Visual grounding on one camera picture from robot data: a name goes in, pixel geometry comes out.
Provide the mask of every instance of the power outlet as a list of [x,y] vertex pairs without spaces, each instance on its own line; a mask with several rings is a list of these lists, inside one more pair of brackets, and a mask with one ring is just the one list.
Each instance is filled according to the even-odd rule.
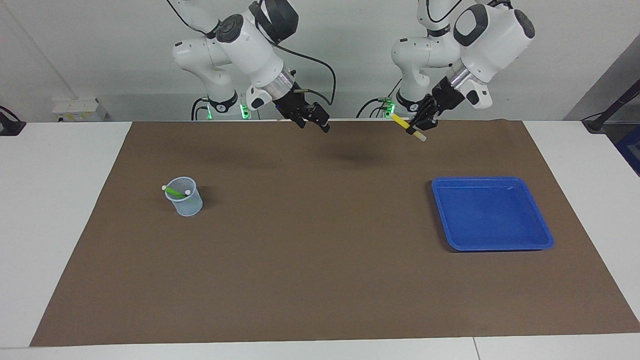
[[54,101],[52,112],[57,122],[98,122],[109,118],[96,98]]

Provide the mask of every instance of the robotic arm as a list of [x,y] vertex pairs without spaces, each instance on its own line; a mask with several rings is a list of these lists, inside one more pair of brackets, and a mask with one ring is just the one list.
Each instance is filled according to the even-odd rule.
[[[447,6],[438,7],[438,10],[435,10],[436,4],[442,6],[443,3],[447,3]],[[423,25],[427,26],[430,37],[433,37],[433,33],[437,31],[429,27],[442,27],[441,22],[437,21],[439,18],[436,11],[450,12],[444,10],[451,9],[450,3],[451,0],[420,2],[419,6],[425,6],[428,11],[428,21],[423,22]],[[419,19],[425,19],[421,11],[419,9]],[[442,22],[447,22],[447,17],[444,17]],[[451,33],[450,28],[447,30],[447,26],[441,31]],[[407,101],[415,101],[413,99],[418,95],[415,87],[406,86],[404,89],[401,87],[396,95],[401,105],[399,108],[404,108],[403,110],[409,114],[415,110],[415,115],[409,121],[411,126],[407,132],[413,134],[419,129],[428,130],[436,127],[437,116],[446,110],[454,109],[465,99],[477,109],[490,107],[493,101],[487,84],[496,73],[505,69],[524,52],[534,36],[535,29],[532,22],[523,12],[513,9],[510,1],[492,0],[489,4],[475,4],[467,8],[458,17],[452,32],[452,37],[460,45],[460,57],[451,62],[446,77],[432,89],[432,94],[426,94],[416,103],[410,103],[410,107],[405,104],[409,104]]]
[[[273,51],[274,45],[293,35],[298,28],[298,14],[288,1],[254,1],[248,11],[231,15],[222,22],[204,15],[202,7],[197,5],[200,1],[180,0],[178,4],[193,14],[190,24],[204,33],[205,39],[179,43],[173,53],[180,67],[196,74],[207,85],[209,98],[216,94],[219,99],[237,101],[237,93],[231,91],[230,78],[218,68],[233,63],[252,83],[246,93],[251,110],[274,102],[279,112],[300,128],[304,128],[306,122],[313,122],[325,133],[329,132],[329,114],[317,102],[309,104],[305,100],[305,91],[294,80],[295,72]],[[203,49],[207,49],[210,61]],[[187,56],[195,51],[200,55]],[[199,61],[185,61],[191,58]]]
[[427,37],[403,38],[394,44],[391,58],[402,71],[396,113],[402,116],[415,114],[424,94],[429,92],[430,79],[425,69],[450,67],[460,58],[460,45],[451,33],[449,21],[453,1],[420,0],[418,21],[427,29]]

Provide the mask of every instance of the white table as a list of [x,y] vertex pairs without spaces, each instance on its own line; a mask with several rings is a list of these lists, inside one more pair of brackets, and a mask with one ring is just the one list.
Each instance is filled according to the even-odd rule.
[[[0,360],[640,359],[640,334],[27,348],[130,126],[29,124],[0,138]],[[580,123],[526,126],[640,317],[640,178]]]

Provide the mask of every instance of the pen holder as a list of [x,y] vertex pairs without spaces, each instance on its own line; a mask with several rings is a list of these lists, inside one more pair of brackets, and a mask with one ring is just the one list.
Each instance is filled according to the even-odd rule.
[[196,182],[192,178],[178,177],[171,180],[167,186],[179,193],[185,193],[187,190],[191,191],[191,194],[185,196],[183,199],[166,192],[164,193],[164,196],[175,206],[178,214],[184,217],[192,217],[202,209],[202,198],[200,197],[200,193],[198,193]]

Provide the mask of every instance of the blue tray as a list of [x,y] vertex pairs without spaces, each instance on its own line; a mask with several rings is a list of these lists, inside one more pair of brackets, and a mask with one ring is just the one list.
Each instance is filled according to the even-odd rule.
[[554,239],[517,177],[439,177],[431,184],[447,241],[459,251],[542,250]]

